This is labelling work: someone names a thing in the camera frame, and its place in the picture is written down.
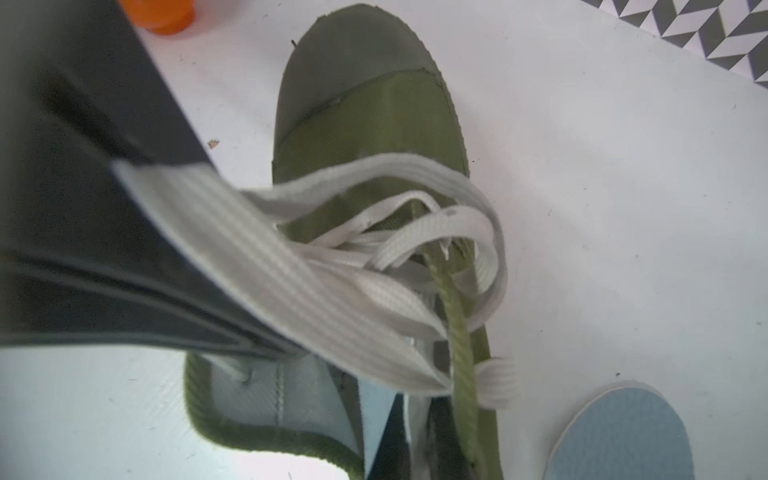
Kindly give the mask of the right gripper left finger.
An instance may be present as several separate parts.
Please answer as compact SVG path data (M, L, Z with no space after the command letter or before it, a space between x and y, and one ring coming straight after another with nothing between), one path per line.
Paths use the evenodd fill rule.
M411 478L402 394L398 394L394 398L381 442L367 478L372 480L408 480Z

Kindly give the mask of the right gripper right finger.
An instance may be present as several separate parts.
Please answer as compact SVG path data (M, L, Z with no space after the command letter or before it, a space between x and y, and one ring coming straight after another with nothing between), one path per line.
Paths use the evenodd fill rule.
M459 445L451 400L431 401L427 417L427 461L432 480L469 480L474 478L471 464Z

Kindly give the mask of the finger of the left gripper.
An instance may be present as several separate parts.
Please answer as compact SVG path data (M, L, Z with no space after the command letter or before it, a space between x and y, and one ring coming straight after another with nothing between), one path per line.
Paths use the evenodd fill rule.
M3 2L2 345L299 355L161 236L114 159L208 160L115 2Z

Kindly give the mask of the blue insole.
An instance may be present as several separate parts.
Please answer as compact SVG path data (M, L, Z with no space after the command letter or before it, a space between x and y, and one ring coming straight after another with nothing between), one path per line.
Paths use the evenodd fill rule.
M362 424L364 479L368 479L397 393L387 387L359 380L358 395Z
M543 477L696 478L682 419L658 391L641 383L613 386L587 402L555 442Z

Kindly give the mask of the green shoe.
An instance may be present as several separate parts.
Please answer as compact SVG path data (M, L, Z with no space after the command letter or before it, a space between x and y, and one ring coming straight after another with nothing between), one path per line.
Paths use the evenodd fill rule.
M356 4L299 40L270 188L235 188L203 163L111 167L187 261L301 348L285 360L189 354L185 404L203 438L364 479L365 380L403 395L410 479L431 479L427 417L441 397L473 479L502 477L496 414L517 381L485 328L507 287L502 228L470 181L442 74L402 20Z

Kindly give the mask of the orange plastic cup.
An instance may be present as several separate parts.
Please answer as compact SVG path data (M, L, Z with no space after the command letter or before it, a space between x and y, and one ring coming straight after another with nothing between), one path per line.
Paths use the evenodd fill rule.
M153 34L170 36L195 20L194 0L118 0L130 23Z

